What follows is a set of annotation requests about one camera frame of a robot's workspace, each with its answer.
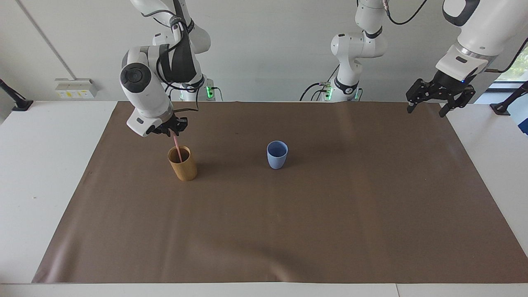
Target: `table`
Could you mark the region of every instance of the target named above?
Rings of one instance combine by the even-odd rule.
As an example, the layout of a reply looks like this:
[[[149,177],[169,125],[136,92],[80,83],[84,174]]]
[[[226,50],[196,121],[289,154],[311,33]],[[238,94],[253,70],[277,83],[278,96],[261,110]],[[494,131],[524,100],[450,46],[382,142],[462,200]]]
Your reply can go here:
[[[27,113],[14,113],[0,126],[0,283],[23,284],[31,281],[54,230],[97,145],[114,102],[37,102]],[[528,250],[528,156],[523,150],[526,138],[507,117],[497,117],[487,106],[472,105],[449,114],[449,120],[460,137],[475,167],[497,202],[524,251]],[[20,158],[30,155],[31,158]],[[218,285],[210,292],[243,294],[243,289],[260,290],[275,287],[275,295],[298,293],[294,284]],[[3,295],[25,295],[28,292],[53,290],[67,294],[71,290],[89,291],[90,286],[113,294],[127,290],[153,290],[152,285],[8,285],[0,287]],[[156,292],[183,290],[187,285],[160,285]],[[194,285],[189,290],[204,290],[210,285]],[[313,285],[333,290],[334,285]],[[528,293],[528,285],[343,285],[334,295],[415,296],[420,292],[465,292],[465,296],[483,296],[493,290],[511,296]]]

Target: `green indicator light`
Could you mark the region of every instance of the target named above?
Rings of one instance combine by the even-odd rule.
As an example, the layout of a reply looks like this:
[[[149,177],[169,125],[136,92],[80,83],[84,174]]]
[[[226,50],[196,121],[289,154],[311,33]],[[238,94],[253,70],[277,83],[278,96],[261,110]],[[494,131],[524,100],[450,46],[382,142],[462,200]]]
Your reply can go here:
[[[213,98],[214,93],[213,93],[213,90],[211,90],[211,87],[205,87],[205,88],[207,89],[207,97]]]
[[[363,96],[363,89],[362,88],[357,89],[355,101],[360,101],[362,96]]]
[[[330,88],[328,89],[328,91],[326,91],[325,99],[326,99],[327,101],[332,100],[332,93],[333,93],[333,92],[334,92],[334,88],[332,88],[332,87],[330,87]]]

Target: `white table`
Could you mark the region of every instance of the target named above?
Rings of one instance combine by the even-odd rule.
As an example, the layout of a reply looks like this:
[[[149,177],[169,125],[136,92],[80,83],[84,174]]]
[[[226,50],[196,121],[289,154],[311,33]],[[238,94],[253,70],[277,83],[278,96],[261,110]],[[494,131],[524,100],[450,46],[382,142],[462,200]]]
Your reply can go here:
[[[528,296],[528,284],[28,284],[115,105],[36,102],[0,125],[0,296]],[[448,118],[528,252],[528,137],[485,105]]]

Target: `window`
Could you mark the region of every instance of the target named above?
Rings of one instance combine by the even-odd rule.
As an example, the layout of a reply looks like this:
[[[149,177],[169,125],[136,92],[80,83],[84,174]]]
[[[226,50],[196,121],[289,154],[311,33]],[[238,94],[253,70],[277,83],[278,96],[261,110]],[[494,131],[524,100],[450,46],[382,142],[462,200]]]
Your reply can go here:
[[[528,48],[519,55],[513,66],[496,81],[525,82],[528,80]]]

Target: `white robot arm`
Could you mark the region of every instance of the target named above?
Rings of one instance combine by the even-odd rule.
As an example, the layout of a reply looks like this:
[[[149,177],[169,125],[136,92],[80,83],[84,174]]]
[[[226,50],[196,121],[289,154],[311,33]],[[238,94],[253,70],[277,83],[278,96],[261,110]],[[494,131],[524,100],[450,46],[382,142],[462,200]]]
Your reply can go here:
[[[471,81],[528,24],[528,1],[445,0],[444,17],[460,27],[461,34],[436,65],[434,79],[431,82],[418,79],[407,92],[409,113],[418,103],[431,99],[447,100],[441,117],[457,107],[465,107],[475,94]]]
[[[187,127],[187,119],[174,115],[173,105],[161,83],[175,83],[184,96],[197,98],[207,78],[202,74],[195,53],[207,51],[211,39],[194,24],[185,0],[131,2],[143,16],[152,16],[171,28],[174,43],[135,47],[123,58],[121,86],[136,107],[127,125],[143,137],[150,133],[170,135],[171,131],[178,135]]]
[[[377,58],[387,51],[388,43],[383,32],[386,18],[382,0],[359,0],[356,24],[362,33],[339,34],[332,40],[332,53],[340,63],[339,72],[331,79],[330,101],[347,101],[355,98],[363,66],[358,58]]]

